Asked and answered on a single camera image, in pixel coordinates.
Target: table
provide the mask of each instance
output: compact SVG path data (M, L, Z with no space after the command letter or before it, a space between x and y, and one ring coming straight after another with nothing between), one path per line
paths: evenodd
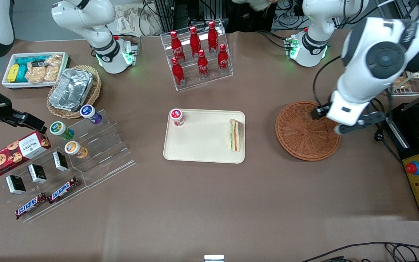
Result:
M321 65L340 53L346 33L336 30ZM283 50L256 33L229 34L228 41L234 76L179 93L159 37L144 38L137 65L119 75L102 70L84 40L17 41L13 53L65 51L71 65L97 68L103 86L95 107L118 121L137 164L32 223L15 221L0 188L0 261L190 262L224 254L228 262L281 262L357 242L419 244L419 213L406 176L374 141L374 128L343 136L338 151L319 162L295 159L278 143L277 114L293 101L313 100L320 65L286 61ZM342 72L334 62L321 73L321 101ZM0 92L19 111L47 124L59 120L46 107L48 89L0 86ZM172 108L243 111L245 161L164 159ZM0 148L28 132L0 123ZM382 261L385 251L360 247L338 255Z

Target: round wicker basket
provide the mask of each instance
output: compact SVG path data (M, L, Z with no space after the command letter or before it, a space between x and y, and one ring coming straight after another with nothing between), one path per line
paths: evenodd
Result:
M93 86L91 87L91 89L90 89L90 91L87 95L87 98L85 99L85 104L91 104L92 105L95 102L95 100L98 98L98 96L100 96L101 79L100 79L100 76L98 74L98 71L96 71L96 69L91 67L91 66L85 66L85 65L74 66L72 68L85 70L85 71L88 71L88 72L93 74L93 77L94 77ZM57 108L52 107L51 104L49 104L49 97L51 96L53 91L56 89L57 84L58 83L56 82L56 84L53 85L53 88L51 88L51 90L49 91L49 94L48 94L48 99L47 99L46 103L48 105L49 111L51 113L53 113L55 116L60 116L62 118L66 118L66 119L79 118L80 117L80 112L71 112L71 111L67 111L67 110L57 109Z
M340 135L334 132L337 123L329 118L311 118L316 106L314 102L297 101L282 109L276 119L276 136L282 147L302 160L323 160L339 147Z

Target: coca-cola logo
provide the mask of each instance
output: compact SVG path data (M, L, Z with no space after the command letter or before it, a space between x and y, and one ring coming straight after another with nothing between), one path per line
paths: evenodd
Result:
M178 47L174 49L174 53L182 53L182 52L183 52L182 47Z

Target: teal package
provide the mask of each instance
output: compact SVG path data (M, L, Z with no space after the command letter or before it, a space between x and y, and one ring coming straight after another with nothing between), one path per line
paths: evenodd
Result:
M24 83L27 82L25 79L25 74L27 73L27 66L19 64L19 71L17 72L17 77L15 78L15 81L17 83Z
M33 62L33 61L39 60L39 59L45 60L45 59L50 58L50 57L51 57L51 55L21 57L21 58L17 59L16 63L18 63L20 66L21 65L27 66L27 63L30 63L30 62Z

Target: red bottle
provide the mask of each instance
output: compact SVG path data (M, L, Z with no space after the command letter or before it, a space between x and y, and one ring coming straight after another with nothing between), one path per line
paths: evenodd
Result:
M200 78L201 79L209 78L210 71L208 69L208 60L206 60L205 51L203 51L202 49L198 51L197 64L198 64L198 73L200 73Z
M209 53L215 55L219 51L219 40L218 40L218 33L216 32L216 22L210 21L208 22L209 25L209 32L208 32L208 49Z
M192 56L198 59L198 51L201 49L200 38L196 34L196 27L190 27L190 47L192 48Z
M172 63L172 74L174 75L176 84L178 86L184 86L185 77L183 76L183 69L182 69L182 66L179 64L179 60L173 57L171 58L171 63Z
M182 43L180 42L179 38L177 38L176 31L171 31L171 47L174 52L174 57L177 58L180 63L185 62Z
M229 66L227 64L229 56L227 55L225 44L221 44L219 47L220 47L220 51L218 55L218 65L219 65L218 71L221 75L225 75L229 71Z

